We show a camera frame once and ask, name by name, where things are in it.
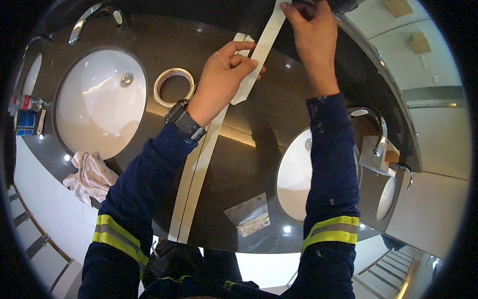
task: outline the white cloth rag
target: white cloth rag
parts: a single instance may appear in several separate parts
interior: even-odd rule
[[[99,152],[90,154],[78,151],[71,159],[71,163],[78,168],[78,172],[68,175],[63,180],[63,185],[70,187],[70,191],[89,206],[91,206],[90,196],[103,202],[109,187],[116,183],[118,175],[106,166]]]

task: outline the navy blue sleeve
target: navy blue sleeve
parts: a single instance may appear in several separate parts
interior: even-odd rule
[[[151,222],[197,142],[172,124],[148,140],[109,189],[85,257],[79,298],[137,298],[152,243]]]
[[[360,213],[352,124],[342,94],[306,104],[312,181],[297,279],[283,296],[355,298],[351,279]]]

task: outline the curved countertop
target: curved countertop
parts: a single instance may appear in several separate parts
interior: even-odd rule
[[[141,151],[143,143],[148,138],[155,137],[163,127],[163,116],[167,109],[154,100],[153,86],[156,78],[169,68],[181,67],[188,70],[195,82],[198,82],[207,58],[235,35],[234,32],[212,25],[173,17],[135,15],[132,20],[132,27],[122,31],[111,19],[92,19],[85,25],[81,38],[74,46],[68,44],[70,27],[54,32],[53,39],[49,42],[31,44],[19,80],[21,86],[32,61],[38,53],[42,53],[42,66],[32,96],[53,103],[68,70],[94,49],[115,48],[136,57],[145,70],[147,103],[132,140],[119,154],[105,161],[118,174]],[[374,64],[341,30],[337,43],[337,78],[348,101],[366,106],[373,105],[378,97],[393,99],[383,78],[374,79],[381,78]],[[301,250],[303,223],[292,219],[282,210],[276,194],[276,174],[287,146],[299,132],[309,126],[304,102],[312,97],[312,90],[304,67],[281,52],[273,49],[265,66],[266,75],[255,84],[248,100],[228,108],[192,220],[188,239],[190,244],[250,253],[290,253]],[[171,82],[167,87],[167,92],[177,96],[179,100],[188,90],[182,89],[179,84],[173,84]],[[376,94],[370,99],[363,97],[373,91]],[[55,132],[53,107],[53,104],[46,107],[44,138],[40,140],[34,135],[26,136],[24,140],[40,163],[62,182],[77,169],[64,159],[65,155],[72,156],[73,153],[63,145]],[[393,101],[388,105],[383,102],[381,107],[385,117],[390,113],[398,113]],[[400,129],[402,123],[399,120],[400,117],[397,116],[387,119],[387,123],[389,132],[392,132],[392,142],[401,149],[401,145],[406,142],[400,139],[404,132]],[[380,175],[363,169],[359,209],[362,221],[376,231],[359,232],[359,241],[377,235],[379,231],[384,232],[390,221],[391,212],[385,220],[374,221],[373,214],[376,210],[372,211],[371,208],[371,205],[378,204],[386,178],[388,177],[381,178]],[[162,238],[168,237],[180,179],[181,173],[152,224],[154,234]],[[399,186],[402,180],[403,172],[399,172]],[[264,192],[271,225],[242,237],[223,211]],[[92,205],[100,207],[94,199]],[[284,231],[285,225],[291,227],[290,232]]]

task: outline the reflective stripe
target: reflective stripe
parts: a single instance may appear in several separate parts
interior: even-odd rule
[[[176,280],[176,279],[174,279],[174,278],[172,278],[172,277],[169,277],[169,276],[167,276],[167,277],[161,277],[161,278],[158,278],[158,279],[161,279],[161,280],[169,279],[169,280],[172,280],[172,281],[174,281],[174,282],[183,282],[183,279],[185,279],[186,277],[191,277],[191,278],[193,278],[193,277],[190,276],[190,275],[183,275],[183,276],[181,276],[178,280]]]
[[[331,224],[325,227],[319,227],[312,232],[312,236],[315,236],[318,233],[323,232],[332,232],[332,231],[344,231],[348,233],[357,233],[359,231],[359,227],[351,224],[344,224],[344,223],[337,223]]]
[[[314,224],[309,235],[302,244],[302,253],[307,246],[324,241],[339,241],[350,244],[357,243],[358,217],[339,216]]]
[[[92,242],[106,243],[134,258],[140,268],[140,278],[148,263],[148,257],[141,251],[141,243],[117,224],[109,215],[99,215]]]
[[[222,287],[230,291],[232,289],[232,286],[236,284],[237,282],[226,280],[226,282],[224,282],[224,285]]]

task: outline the undermount sink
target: undermount sink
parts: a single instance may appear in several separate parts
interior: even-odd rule
[[[78,61],[56,102],[56,127],[73,152],[117,155],[138,129],[146,105],[145,74],[130,55],[99,50]]]
[[[396,179],[390,177],[383,188],[382,196],[380,196],[379,207],[377,208],[377,220],[382,221],[387,217],[388,212],[393,203],[393,196],[395,195]]]
[[[36,58],[33,60],[30,69],[28,70],[27,77],[25,79],[25,83],[23,85],[22,94],[32,95],[33,88],[35,87],[36,78],[38,77],[38,73],[40,72],[40,66],[42,65],[42,54],[38,54]]]
[[[304,221],[305,203],[310,190],[312,162],[310,149],[312,132],[300,133],[285,151],[277,173],[277,197],[284,211],[292,218]],[[359,176],[358,150],[354,147],[354,160]]]

